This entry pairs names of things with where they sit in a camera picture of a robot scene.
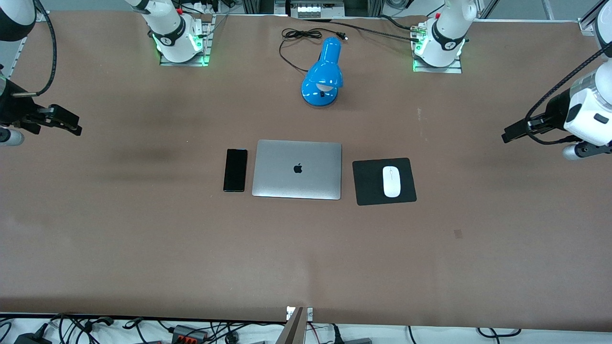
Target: desk lamp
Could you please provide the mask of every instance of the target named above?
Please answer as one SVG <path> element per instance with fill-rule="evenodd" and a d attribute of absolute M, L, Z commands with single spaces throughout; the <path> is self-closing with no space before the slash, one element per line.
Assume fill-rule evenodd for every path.
<path fill-rule="evenodd" d="M 342 45 L 336 37 L 323 41 L 319 61 L 306 74 L 302 82 L 302 97 L 310 105 L 324 107 L 338 96 L 343 86 L 342 71 L 338 66 Z"/>

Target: black smartphone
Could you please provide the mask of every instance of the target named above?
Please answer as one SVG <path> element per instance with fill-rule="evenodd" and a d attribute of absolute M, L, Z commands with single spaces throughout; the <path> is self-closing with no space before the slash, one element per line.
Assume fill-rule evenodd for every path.
<path fill-rule="evenodd" d="M 244 192 L 244 181 L 247 178 L 247 150 L 228 149 L 225 159 L 225 180 L 223 191 Z"/>

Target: black mouse pad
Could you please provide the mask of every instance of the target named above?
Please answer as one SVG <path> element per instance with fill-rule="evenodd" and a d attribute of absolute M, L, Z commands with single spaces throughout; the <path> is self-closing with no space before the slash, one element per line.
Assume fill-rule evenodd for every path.
<path fill-rule="evenodd" d="M 385 166 L 395 166 L 400 172 L 401 192 L 397 197 L 391 198 L 384 194 L 383 168 Z M 408 158 L 353 161 L 353 177 L 355 178 L 357 204 L 360 206 L 417 200 L 412 168 Z"/>

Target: laptop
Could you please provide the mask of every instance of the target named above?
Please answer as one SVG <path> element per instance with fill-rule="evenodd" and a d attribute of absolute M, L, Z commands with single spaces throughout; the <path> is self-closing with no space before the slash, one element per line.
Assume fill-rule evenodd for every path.
<path fill-rule="evenodd" d="M 253 196 L 339 200 L 342 145 L 259 140 Z"/>

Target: computer mouse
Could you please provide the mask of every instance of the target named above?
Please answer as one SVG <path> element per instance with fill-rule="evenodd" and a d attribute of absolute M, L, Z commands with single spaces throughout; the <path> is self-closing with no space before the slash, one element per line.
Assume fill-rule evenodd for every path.
<path fill-rule="evenodd" d="M 384 190 L 384 195 L 389 198 L 400 195 L 400 170 L 398 170 L 397 167 L 385 166 L 382 168 L 382 188 Z"/>

